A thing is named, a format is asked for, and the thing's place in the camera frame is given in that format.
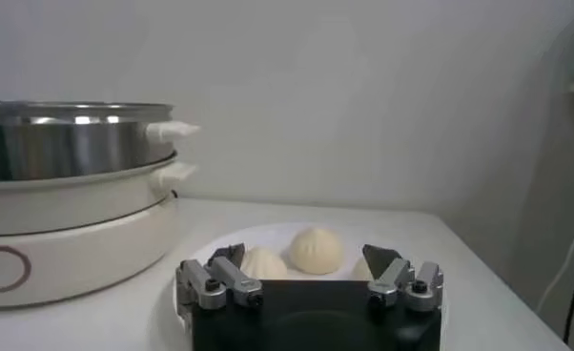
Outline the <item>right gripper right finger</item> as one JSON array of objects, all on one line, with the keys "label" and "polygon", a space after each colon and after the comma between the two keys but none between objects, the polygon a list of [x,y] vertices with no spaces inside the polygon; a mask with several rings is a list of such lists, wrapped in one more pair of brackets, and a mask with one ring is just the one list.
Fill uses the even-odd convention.
[{"label": "right gripper right finger", "polygon": [[362,247],[372,279],[368,282],[369,305],[375,309],[393,307],[400,300],[417,313],[440,309],[443,301],[443,271],[425,261],[418,272],[396,250],[371,244]]}]

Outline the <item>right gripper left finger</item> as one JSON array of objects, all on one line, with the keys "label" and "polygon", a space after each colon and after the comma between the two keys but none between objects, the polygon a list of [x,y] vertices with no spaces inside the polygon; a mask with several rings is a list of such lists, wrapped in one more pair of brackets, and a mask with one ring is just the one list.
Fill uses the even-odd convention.
[{"label": "right gripper left finger", "polygon": [[217,311],[230,303],[256,311],[264,302],[263,285],[240,270],[244,260],[243,243],[216,249],[202,264],[197,259],[182,260],[175,269],[174,307],[182,324],[193,326],[193,311]]}]

